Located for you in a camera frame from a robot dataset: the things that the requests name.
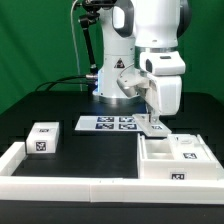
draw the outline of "black tabletop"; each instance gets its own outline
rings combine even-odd
[[[35,122],[59,121],[56,153],[29,155],[13,175],[137,178],[137,133],[74,130],[81,115],[133,113],[145,113],[144,103],[109,105],[78,92],[30,93],[0,116],[0,153],[25,141]],[[212,96],[184,93],[179,112],[161,120],[173,133],[200,134],[223,164],[223,115]],[[222,223],[223,213],[216,205],[0,201],[0,223]]]

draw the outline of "green backdrop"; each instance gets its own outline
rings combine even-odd
[[[210,93],[224,103],[223,0],[190,1],[192,22],[179,39],[187,64],[183,91]],[[70,9],[72,0],[0,1],[0,113],[41,83],[77,74]],[[78,9],[74,15],[81,74],[88,69]],[[97,64],[102,65],[100,26],[91,27]],[[55,89],[85,90],[77,86]]]

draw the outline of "white box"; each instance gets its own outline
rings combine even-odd
[[[59,122],[39,122],[26,140],[27,153],[55,153],[59,137]]]
[[[138,176],[143,179],[216,180],[220,164],[198,135],[163,140],[138,135]]]

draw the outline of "small white cube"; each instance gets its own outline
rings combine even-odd
[[[26,140],[27,154],[55,153],[59,137],[59,122],[38,122]]]

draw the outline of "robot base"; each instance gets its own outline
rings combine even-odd
[[[104,95],[101,95],[97,91],[93,92],[93,99],[98,102],[107,103],[107,104],[115,104],[115,105],[135,104],[135,103],[143,101],[139,95],[136,95],[132,98],[106,97]]]

